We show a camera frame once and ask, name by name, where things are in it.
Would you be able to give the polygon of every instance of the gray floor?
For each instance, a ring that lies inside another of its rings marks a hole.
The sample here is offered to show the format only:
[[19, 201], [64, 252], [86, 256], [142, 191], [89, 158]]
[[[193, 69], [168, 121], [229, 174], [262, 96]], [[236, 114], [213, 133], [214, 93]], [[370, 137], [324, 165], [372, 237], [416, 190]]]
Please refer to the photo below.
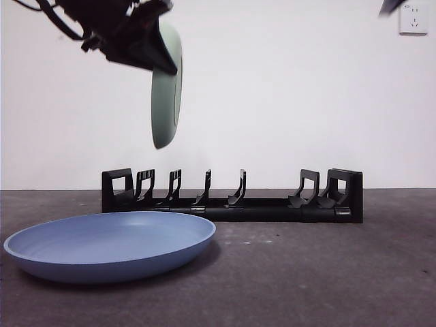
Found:
[[[4, 191], [1, 240], [100, 203]], [[2, 326], [436, 326], [436, 189], [366, 190], [364, 209], [362, 225], [218, 223], [192, 263], [116, 285], [41, 281], [2, 251]]]

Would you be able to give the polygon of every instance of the electrical outlet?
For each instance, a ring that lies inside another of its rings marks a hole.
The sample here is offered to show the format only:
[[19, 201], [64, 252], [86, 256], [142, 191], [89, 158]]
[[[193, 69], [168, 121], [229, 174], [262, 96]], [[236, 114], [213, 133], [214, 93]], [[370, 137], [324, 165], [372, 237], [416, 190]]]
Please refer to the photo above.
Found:
[[400, 34], [427, 34], [429, 32], [429, 4], [408, 1], [401, 5]]

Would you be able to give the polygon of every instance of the black dish rack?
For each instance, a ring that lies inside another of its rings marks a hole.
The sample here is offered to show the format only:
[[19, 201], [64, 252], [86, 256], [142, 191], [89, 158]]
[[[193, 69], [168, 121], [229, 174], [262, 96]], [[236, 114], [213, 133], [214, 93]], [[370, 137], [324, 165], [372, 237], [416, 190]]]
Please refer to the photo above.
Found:
[[[125, 189], [115, 193], [112, 181], [125, 178]], [[212, 172], [206, 172], [204, 192], [196, 198], [181, 198], [182, 171], [170, 173], [168, 194], [154, 198], [155, 170], [136, 175], [134, 189], [131, 169], [102, 172], [102, 212], [169, 211], [188, 213], [211, 221], [298, 221], [326, 223], [363, 222], [363, 174], [351, 170], [330, 169], [327, 186], [320, 193], [320, 174], [302, 169], [300, 186], [286, 198], [246, 198], [247, 173], [240, 170], [239, 188], [227, 198], [211, 198]], [[142, 191], [142, 182], [150, 179], [150, 187]], [[313, 181], [310, 197], [302, 197], [305, 180]], [[345, 181], [345, 191], [338, 189], [338, 181]]]

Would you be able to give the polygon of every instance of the black cable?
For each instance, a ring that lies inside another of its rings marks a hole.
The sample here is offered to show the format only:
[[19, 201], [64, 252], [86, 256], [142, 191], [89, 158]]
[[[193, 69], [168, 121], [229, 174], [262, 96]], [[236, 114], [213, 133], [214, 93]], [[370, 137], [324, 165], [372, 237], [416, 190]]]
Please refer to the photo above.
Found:
[[[23, 7], [26, 7], [27, 9], [33, 10], [34, 12], [41, 12], [42, 9], [41, 8], [36, 8], [36, 7], [32, 7], [31, 5], [28, 5], [27, 3], [22, 2], [21, 0], [12, 0], [15, 1], [19, 4], [21, 4]], [[51, 8], [57, 7], [58, 4], [55, 3], [54, 5], [51, 5]]]

